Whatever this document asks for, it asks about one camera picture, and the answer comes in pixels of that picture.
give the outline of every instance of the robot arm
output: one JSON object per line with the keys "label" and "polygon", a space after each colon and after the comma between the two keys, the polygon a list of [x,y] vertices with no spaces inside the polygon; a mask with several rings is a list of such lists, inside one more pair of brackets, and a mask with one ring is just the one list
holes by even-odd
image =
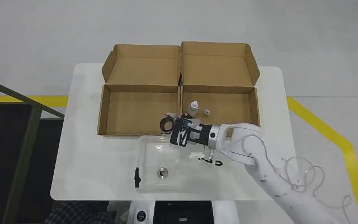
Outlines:
{"label": "robot arm", "polygon": [[[230,144],[225,145],[229,129],[233,133]],[[299,185],[304,180],[296,170],[283,157],[275,155],[274,150],[267,151],[262,138],[262,130],[253,124],[200,124],[194,127],[179,118],[173,126],[171,143],[179,146],[186,146],[188,141],[204,144],[233,161],[243,163],[255,182],[296,224],[337,224],[324,206]]]}
{"label": "robot arm", "polygon": [[[229,147],[217,141],[215,150],[231,160],[245,164],[246,171],[255,182],[286,212],[296,224],[338,223],[324,206],[305,187],[299,185],[304,180],[296,170],[274,150],[267,151],[262,140],[263,134],[253,124],[221,125],[223,138],[228,128],[234,128]],[[251,157],[255,165],[245,162],[245,156]]]}

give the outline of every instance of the gray floor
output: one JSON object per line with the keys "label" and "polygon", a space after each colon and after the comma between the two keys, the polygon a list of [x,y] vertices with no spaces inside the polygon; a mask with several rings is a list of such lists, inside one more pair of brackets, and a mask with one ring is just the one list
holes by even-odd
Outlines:
{"label": "gray floor", "polygon": [[[358,1],[2,1],[0,83],[26,95],[67,95],[77,63],[104,62],[114,44],[249,43],[278,66],[287,96],[341,133],[358,153]],[[342,153],[290,112],[298,156],[326,172],[321,200],[352,194]],[[290,223],[272,201],[237,202],[242,223]],[[332,211],[346,223],[342,211]],[[358,223],[358,208],[347,208]]]}

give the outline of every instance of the small bottle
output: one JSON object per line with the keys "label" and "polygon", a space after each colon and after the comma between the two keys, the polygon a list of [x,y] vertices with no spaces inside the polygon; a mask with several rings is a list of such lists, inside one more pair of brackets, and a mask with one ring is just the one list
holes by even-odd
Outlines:
{"label": "small bottle", "polygon": [[188,109],[187,109],[187,113],[194,117],[196,112],[199,110],[199,104],[197,103],[197,101],[193,101],[191,102],[191,104],[189,105]]}

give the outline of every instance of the cardboard box lid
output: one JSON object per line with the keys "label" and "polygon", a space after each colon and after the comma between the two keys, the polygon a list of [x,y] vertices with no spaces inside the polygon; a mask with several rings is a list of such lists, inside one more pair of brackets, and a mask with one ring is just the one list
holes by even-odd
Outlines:
{"label": "cardboard box lid", "polygon": [[253,87],[260,76],[248,44],[182,42],[184,86]]}
{"label": "cardboard box lid", "polygon": [[180,46],[115,45],[102,74],[112,85],[177,86]]}

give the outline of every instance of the metal nut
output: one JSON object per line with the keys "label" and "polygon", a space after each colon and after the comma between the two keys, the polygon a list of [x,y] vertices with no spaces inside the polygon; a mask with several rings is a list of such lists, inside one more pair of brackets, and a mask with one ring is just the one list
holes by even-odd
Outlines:
{"label": "metal nut", "polygon": [[205,116],[208,116],[209,114],[210,114],[210,110],[205,109],[205,110],[204,110],[204,115],[205,115]]}

